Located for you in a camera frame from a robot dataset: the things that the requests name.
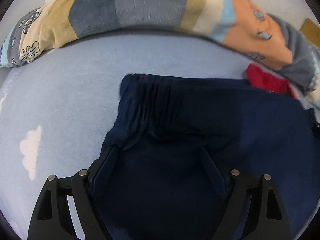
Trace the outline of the navy blue jacket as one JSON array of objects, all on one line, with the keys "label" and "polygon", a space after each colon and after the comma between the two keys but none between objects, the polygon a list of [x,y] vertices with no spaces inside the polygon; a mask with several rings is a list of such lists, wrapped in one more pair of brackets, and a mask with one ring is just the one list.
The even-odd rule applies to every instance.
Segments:
[{"label": "navy blue jacket", "polygon": [[114,239],[210,239],[231,190],[229,173],[269,174],[292,236],[319,202],[312,111],[244,80],[127,75],[93,199]]}]

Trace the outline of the light blue bed sheet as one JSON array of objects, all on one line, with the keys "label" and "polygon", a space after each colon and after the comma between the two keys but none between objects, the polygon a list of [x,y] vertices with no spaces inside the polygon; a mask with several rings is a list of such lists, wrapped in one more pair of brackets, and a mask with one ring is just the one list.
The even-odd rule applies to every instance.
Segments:
[{"label": "light blue bed sheet", "polygon": [[[253,87],[246,71],[255,67],[204,39],[124,32],[92,36],[13,69],[1,88],[1,224],[16,239],[85,239],[71,179],[105,151],[125,76],[244,80]],[[293,99],[313,112],[319,140],[318,112]],[[233,239],[319,239],[319,202],[292,236],[271,176],[244,175],[246,201]]]}]

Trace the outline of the wooden headboard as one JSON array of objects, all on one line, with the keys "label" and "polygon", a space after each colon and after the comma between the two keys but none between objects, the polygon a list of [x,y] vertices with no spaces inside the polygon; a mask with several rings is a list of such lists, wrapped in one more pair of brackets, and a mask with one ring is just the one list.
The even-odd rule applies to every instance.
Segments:
[{"label": "wooden headboard", "polygon": [[300,31],[311,44],[320,48],[320,28],[310,18],[304,21]]}]

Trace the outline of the long patchwork body pillow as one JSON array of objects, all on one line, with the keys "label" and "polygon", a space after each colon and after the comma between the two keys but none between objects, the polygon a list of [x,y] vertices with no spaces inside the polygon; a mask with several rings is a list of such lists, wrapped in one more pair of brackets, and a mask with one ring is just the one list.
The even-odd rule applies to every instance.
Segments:
[{"label": "long patchwork body pillow", "polygon": [[289,22],[251,0],[53,0],[22,17],[1,47],[1,67],[123,28],[203,36],[274,70],[319,106],[319,49]]}]

